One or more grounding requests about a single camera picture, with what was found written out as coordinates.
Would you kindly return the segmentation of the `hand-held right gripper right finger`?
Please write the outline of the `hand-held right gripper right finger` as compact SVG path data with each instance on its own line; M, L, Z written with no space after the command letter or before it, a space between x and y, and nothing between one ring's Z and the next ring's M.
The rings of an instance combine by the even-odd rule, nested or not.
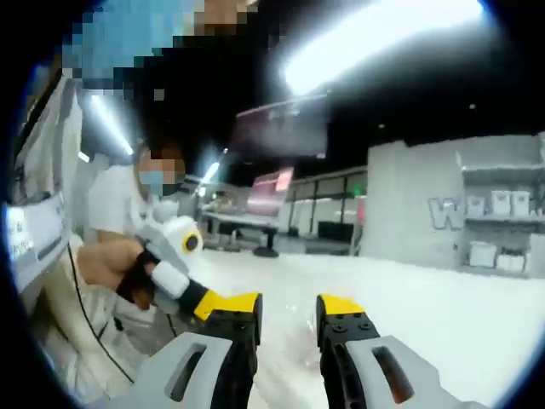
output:
M381 336L364 308L317 296L320 372L330 408L457 408L435 367L393 336Z

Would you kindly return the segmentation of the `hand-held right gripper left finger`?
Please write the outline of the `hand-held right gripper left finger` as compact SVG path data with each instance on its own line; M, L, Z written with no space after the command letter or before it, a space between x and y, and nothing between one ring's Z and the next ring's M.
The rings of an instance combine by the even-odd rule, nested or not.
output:
M135 383L143 408L245 408L261 341L262 294L217 298L198 332L156 353Z

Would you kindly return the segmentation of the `person's left hand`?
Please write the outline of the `person's left hand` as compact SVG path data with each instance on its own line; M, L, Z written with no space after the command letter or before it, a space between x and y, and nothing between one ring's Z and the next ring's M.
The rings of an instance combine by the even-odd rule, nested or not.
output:
M87 243L77 251L77 267L86 284L116 291L142 252L136 239Z

